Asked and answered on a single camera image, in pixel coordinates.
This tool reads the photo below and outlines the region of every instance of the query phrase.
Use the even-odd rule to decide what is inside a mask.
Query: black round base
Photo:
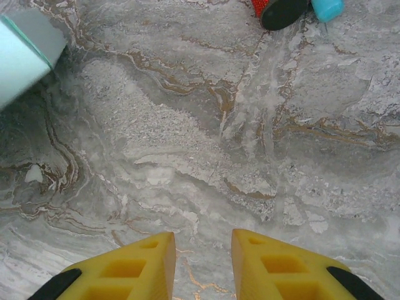
[[[293,24],[307,10],[308,0],[271,0],[261,13],[267,30],[280,30]]]

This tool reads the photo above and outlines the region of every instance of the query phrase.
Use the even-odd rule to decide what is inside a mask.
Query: gray marble surface
[[[2,0],[69,39],[0,112],[0,299],[176,233],[174,300],[234,299],[233,228],[400,299],[400,2],[267,33],[250,0]]]

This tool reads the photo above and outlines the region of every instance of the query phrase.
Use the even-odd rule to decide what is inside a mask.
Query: yellow plastic part
[[[171,300],[175,263],[174,234],[156,234],[69,266],[82,274],[57,300]]]
[[[340,262],[261,234],[234,229],[237,300],[354,300],[326,270]]]

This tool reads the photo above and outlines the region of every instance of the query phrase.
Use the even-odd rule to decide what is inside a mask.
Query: turquoise cap
[[[65,46],[38,9],[0,15],[0,111],[51,72]]]
[[[323,23],[333,20],[344,10],[343,0],[311,0],[311,3],[317,18]]]

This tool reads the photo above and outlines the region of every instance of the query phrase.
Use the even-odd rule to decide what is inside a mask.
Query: red and black object
[[[280,30],[293,24],[306,12],[309,0],[251,0],[256,17],[267,30]]]

